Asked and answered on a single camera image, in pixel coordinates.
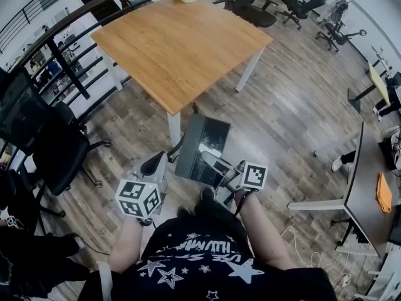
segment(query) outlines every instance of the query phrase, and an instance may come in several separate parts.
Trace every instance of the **metal railing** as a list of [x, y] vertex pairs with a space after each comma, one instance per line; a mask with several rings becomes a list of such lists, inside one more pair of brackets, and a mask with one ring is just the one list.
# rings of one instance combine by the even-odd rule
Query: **metal railing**
[[59, 0], [31, 0], [0, 31], [0, 54], [15, 36], [41, 12]]
[[[103, 61], [102, 57], [98, 57], [95, 61], [90, 63], [86, 68], [83, 68], [79, 72], [75, 73], [71, 69], [71, 65], [76, 63], [80, 58], [83, 56], [87, 55], [89, 52], [93, 51], [96, 48], [96, 43], [93, 43], [91, 46], [87, 47], [85, 50], [83, 50], [79, 55], [76, 55], [72, 60], [70, 60], [69, 63], [64, 59], [62, 52], [67, 50], [68, 47], [82, 39], [82, 37], [86, 36], [88, 33], [93, 31], [99, 26], [102, 26], [104, 24], [109, 23], [110, 21], [113, 21], [114, 19], [117, 19], [124, 14], [127, 14], [133, 10], [136, 10], [143, 5], [149, 3], [152, 0], [142, 0], [138, 3], [135, 4], [129, 4], [127, 5], [127, 0], [121, 0], [123, 8], [106, 18], [102, 19], [101, 21], [95, 23], [94, 25], [90, 26], [86, 30], [82, 31], [80, 34], [76, 35], [75, 38], [71, 41], [69, 41], [67, 44], [62, 47], [62, 49], [58, 49], [53, 38], [63, 31], [66, 27], [68, 27], [71, 23], [85, 15], [86, 13], [89, 13], [93, 8], [96, 8], [98, 6], [101, 6], [105, 2], [112, 1], [112, 0], [92, 0], [86, 5], [80, 7], [79, 9], [73, 11], [71, 14], [69, 14], [67, 17], [63, 18], [60, 22], [56, 23], [53, 27], [51, 27], [47, 32], [45, 32], [38, 40], [35, 41], [35, 43], [30, 47], [30, 49], [21, 57], [21, 59], [18, 61], [18, 64], [16, 66], [24, 66], [29, 61], [34, 57], [34, 55], [44, 46], [47, 45], [48, 48], [52, 52], [52, 56], [47, 59], [41, 66], [41, 68], [31, 77], [31, 79], [35, 82], [38, 75], [46, 69], [46, 67], [50, 64], [51, 61], [54, 59], [57, 60], [57, 62], [61, 66], [61, 71], [59, 71], [45, 86], [42, 86], [38, 92], [40, 95], [44, 95], [50, 88], [53, 88], [55, 85], [55, 82], [59, 79], [62, 79], [64, 77], [69, 78], [69, 82], [62, 87], [58, 91], [56, 95], [48, 102], [49, 105], [55, 105], [57, 102], [59, 102], [62, 98], [62, 96], [66, 93], [67, 90], [69, 90], [71, 87], [76, 88], [77, 91], [74, 94], [73, 97], [71, 97], [68, 101], [66, 101], [67, 105], [71, 105], [80, 95], [84, 96], [86, 99], [90, 98], [90, 94], [88, 93], [88, 88], [93, 86], [94, 83], [96, 83], [101, 77], [103, 77], [106, 73], [108, 73], [108, 69], [104, 69], [100, 73], [98, 73], [96, 76], [94, 76], [89, 82], [86, 83], [85, 86], [82, 85], [82, 83], [79, 81], [79, 78], [81, 78], [84, 74], [86, 74], [89, 70], [91, 70], [93, 67], [95, 67], [97, 64]], [[226, 6], [228, 2], [231, 0], [217, 0], [213, 3], [226, 3]], [[128, 76], [127, 78], [123, 79], [121, 81], [121, 84], [123, 85], [126, 83], [130, 77]], [[104, 94], [102, 97], [100, 97], [90, 108], [86, 110], [84, 114], [82, 114], [79, 118], [78, 121], [82, 121], [85, 119], [88, 114], [93, 111], [98, 104], [100, 104], [104, 99], [106, 99], [109, 95], [111, 95], [115, 90], [117, 90], [117, 86], [112, 87], [106, 94]], [[5, 142], [3, 146], [0, 148], [0, 157], [4, 154], [4, 151], [6, 147], [9, 144]], [[16, 157], [16, 154], [18, 152], [17, 148], [14, 148], [12, 151], [11, 159], [9, 160], [6, 169], [9, 169], [13, 159]]]

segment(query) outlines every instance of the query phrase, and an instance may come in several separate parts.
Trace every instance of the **orange cloth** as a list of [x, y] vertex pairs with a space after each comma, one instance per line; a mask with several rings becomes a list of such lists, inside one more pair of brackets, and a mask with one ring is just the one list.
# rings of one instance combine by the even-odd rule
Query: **orange cloth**
[[378, 178], [376, 193], [377, 193], [378, 203], [380, 204], [380, 207], [382, 208], [383, 212], [384, 213], [391, 212], [391, 200], [393, 198], [393, 193], [391, 193], [391, 190], [388, 188], [383, 173], [380, 173], [380, 176]]

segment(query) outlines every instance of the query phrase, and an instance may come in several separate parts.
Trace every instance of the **white cable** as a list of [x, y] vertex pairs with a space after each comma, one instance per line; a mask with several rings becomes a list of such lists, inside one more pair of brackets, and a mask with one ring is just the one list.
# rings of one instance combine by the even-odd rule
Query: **white cable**
[[[319, 254], [318, 252], [316, 252], [316, 251], [313, 252], [313, 253], [311, 254], [310, 265], [309, 265], [309, 264], [306, 264], [306, 263], [302, 260], [301, 255], [299, 254], [298, 249], [296, 248], [296, 232], [295, 232], [295, 229], [294, 229], [292, 226], [287, 227], [287, 228], [284, 230], [284, 232], [281, 234], [281, 237], [283, 237], [283, 235], [285, 234], [285, 232], [287, 232], [287, 230], [290, 230], [290, 229], [293, 230], [292, 233], [294, 234], [294, 247], [295, 247], [295, 252], [296, 252], [296, 254], [298, 255], [299, 260], [300, 260], [307, 268], [313, 268], [314, 266], [313, 266], [313, 264], [312, 264], [312, 258], [313, 258], [313, 255], [314, 255], [314, 254], [317, 254], [317, 255], [318, 255], [318, 258], [319, 258], [319, 263], [318, 263], [317, 268], [319, 268], [319, 267], [320, 267], [320, 263], [321, 263], [321, 256], [320, 256], [320, 254]], [[325, 270], [325, 272], [329, 272], [329, 271], [333, 268], [333, 266], [336, 264], [337, 260], [339, 259], [339, 257], [340, 257], [342, 254], [343, 254], [343, 252], [340, 252], [340, 254], [337, 256], [337, 258], [335, 259], [335, 261], [334, 261], [333, 263], [327, 263], [327, 264], [323, 265], [323, 266], [322, 266], [322, 269], [323, 269], [325, 266], [330, 265], [330, 266]], [[344, 289], [345, 289], [345, 288], [348, 286], [348, 284], [351, 282], [351, 277], [352, 277], [352, 276], [351, 276], [351, 273], [348, 273], [348, 274], [347, 274], [347, 273], [344, 272], [345, 267], [346, 267], [346, 265], [347, 265], [347, 263], [348, 263], [348, 258], [349, 258], [349, 257], [350, 257], [350, 254], [347, 253], [344, 267], [343, 267], [343, 269], [341, 270], [340, 275], [337, 276], [337, 277], [333, 280], [333, 283], [332, 283], [332, 284], [334, 285], [334, 291], [335, 291], [339, 286], [342, 286], [342, 287], [343, 287], [343, 290], [341, 291], [341, 293], [340, 293], [338, 299], [341, 298], [341, 295], [343, 294]]]

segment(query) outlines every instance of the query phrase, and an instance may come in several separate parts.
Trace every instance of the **staircase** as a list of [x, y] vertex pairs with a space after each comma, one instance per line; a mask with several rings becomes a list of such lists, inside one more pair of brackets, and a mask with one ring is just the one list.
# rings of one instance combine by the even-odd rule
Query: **staircase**
[[[92, 0], [82, 0], [84, 4], [88, 3]], [[101, 6], [93, 8], [91, 10], [92, 15], [96, 18], [97, 21], [101, 21], [107, 16], [119, 11], [120, 8], [114, 1], [109, 1], [107, 3], [103, 3]]]

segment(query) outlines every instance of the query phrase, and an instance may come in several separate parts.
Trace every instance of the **black t-shirt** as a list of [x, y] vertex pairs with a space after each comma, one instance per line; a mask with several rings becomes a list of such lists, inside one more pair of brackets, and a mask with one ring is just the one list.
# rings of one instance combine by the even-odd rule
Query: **black t-shirt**
[[[156, 229], [140, 261], [112, 273], [112, 300], [336, 300], [322, 269], [271, 267], [236, 240], [208, 219], [170, 219]], [[102, 300], [98, 272], [86, 281], [83, 300]]]

